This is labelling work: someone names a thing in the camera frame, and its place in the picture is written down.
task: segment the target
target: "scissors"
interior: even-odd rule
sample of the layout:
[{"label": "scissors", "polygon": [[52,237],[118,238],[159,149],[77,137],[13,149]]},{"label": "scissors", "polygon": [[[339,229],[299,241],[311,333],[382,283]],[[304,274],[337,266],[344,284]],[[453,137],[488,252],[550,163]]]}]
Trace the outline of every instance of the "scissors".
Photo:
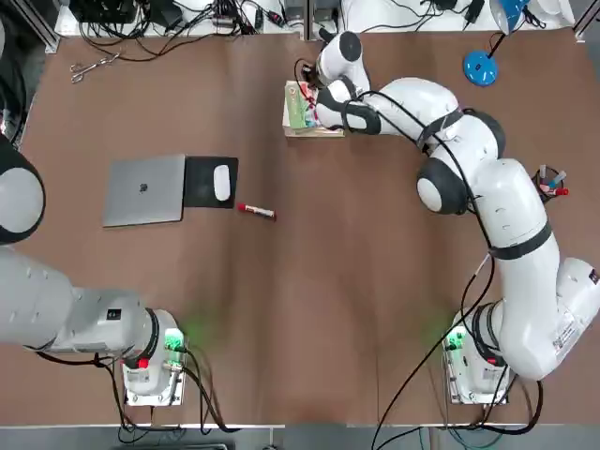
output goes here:
[{"label": "scissors", "polygon": [[78,83],[78,82],[83,81],[83,75],[85,75],[87,72],[89,72],[90,70],[94,70],[95,68],[99,68],[101,66],[106,66],[106,65],[110,64],[112,61],[114,61],[120,55],[121,55],[121,52],[115,53],[111,56],[106,56],[106,57],[100,59],[97,63],[90,64],[89,66],[82,66],[80,64],[74,64],[73,66],[71,66],[71,73],[73,74],[73,75],[71,75],[71,82]]}]

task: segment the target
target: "marker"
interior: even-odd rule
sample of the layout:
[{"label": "marker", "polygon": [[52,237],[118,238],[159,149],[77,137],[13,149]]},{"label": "marker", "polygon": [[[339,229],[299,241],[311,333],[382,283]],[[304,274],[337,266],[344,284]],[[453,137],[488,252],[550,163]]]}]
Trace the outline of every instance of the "marker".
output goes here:
[{"label": "marker", "polygon": [[566,172],[560,171],[556,177],[550,181],[547,185],[550,189],[554,189],[564,178],[566,178]]},{"label": "marker", "polygon": [[264,218],[271,218],[273,220],[277,220],[277,215],[275,214],[275,211],[271,211],[270,209],[257,208],[256,206],[250,206],[249,204],[245,203],[238,203],[237,209],[239,211],[242,211],[243,213],[252,213],[258,216],[263,216]]},{"label": "marker", "polygon": [[546,192],[547,195],[569,195],[569,189],[562,187],[560,189],[551,189]]}]

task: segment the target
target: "laptop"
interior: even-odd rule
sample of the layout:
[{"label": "laptop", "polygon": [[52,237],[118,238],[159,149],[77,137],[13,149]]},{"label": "laptop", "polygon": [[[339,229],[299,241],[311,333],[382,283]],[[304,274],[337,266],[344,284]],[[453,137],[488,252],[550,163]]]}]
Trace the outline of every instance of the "laptop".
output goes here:
[{"label": "laptop", "polygon": [[174,222],[183,215],[186,156],[115,161],[102,225]]}]

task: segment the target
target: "red marker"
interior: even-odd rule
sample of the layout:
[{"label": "red marker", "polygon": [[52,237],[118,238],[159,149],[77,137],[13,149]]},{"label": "red marker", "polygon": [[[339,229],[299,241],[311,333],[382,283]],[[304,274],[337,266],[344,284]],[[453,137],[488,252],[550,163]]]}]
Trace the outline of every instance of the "red marker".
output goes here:
[{"label": "red marker", "polygon": [[548,195],[569,195],[569,189],[561,187],[559,189],[551,189],[547,192]]},{"label": "red marker", "polygon": [[263,216],[264,218],[271,218],[273,220],[277,220],[277,215],[275,211],[271,211],[270,209],[262,209],[257,208],[256,206],[250,206],[249,204],[238,203],[237,209],[242,211],[243,213],[252,213],[258,216]]}]

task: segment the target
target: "pen holder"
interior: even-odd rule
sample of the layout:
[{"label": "pen holder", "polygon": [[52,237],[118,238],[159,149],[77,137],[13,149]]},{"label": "pen holder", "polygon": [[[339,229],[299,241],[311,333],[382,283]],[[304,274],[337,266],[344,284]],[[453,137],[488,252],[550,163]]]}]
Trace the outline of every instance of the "pen holder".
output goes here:
[{"label": "pen holder", "polygon": [[[537,190],[537,193],[539,194],[540,200],[542,201],[543,204],[548,203],[550,200],[555,199],[556,197],[553,195],[547,195],[546,192],[544,192],[542,189],[540,189],[540,185],[547,185],[558,174],[559,173],[557,170],[552,169],[550,166],[546,166],[546,177],[542,178],[540,176],[539,169],[537,170],[535,175],[532,177],[532,182],[533,182],[533,185],[535,186],[535,190]],[[564,188],[564,180],[562,180],[556,186],[556,188]]]}]

